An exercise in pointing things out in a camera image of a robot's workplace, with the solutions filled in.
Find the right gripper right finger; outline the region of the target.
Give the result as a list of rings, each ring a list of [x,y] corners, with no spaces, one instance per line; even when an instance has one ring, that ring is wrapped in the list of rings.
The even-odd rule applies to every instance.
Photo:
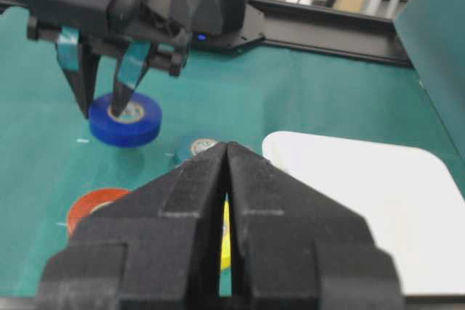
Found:
[[[232,292],[253,309],[403,309],[366,220],[231,142]]]

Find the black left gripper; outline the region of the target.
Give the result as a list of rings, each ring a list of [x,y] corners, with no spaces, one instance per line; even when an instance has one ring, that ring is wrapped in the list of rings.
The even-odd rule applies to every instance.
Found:
[[[56,40],[57,61],[85,119],[94,100],[99,54],[117,56],[110,111],[119,117],[147,71],[178,76],[190,33],[160,0],[16,0],[29,11],[28,38]]]

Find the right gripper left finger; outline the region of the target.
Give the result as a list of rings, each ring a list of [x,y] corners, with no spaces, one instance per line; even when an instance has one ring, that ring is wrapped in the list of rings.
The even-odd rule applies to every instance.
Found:
[[[44,268],[38,309],[191,309],[219,292],[219,143],[82,219]]]

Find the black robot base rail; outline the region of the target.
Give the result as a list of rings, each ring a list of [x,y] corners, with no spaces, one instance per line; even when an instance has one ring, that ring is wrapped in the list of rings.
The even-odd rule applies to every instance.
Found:
[[[270,0],[160,0],[191,35],[189,49],[234,52],[265,44],[409,66],[394,25],[320,7]],[[23,7],[1,0],[1,8]]]

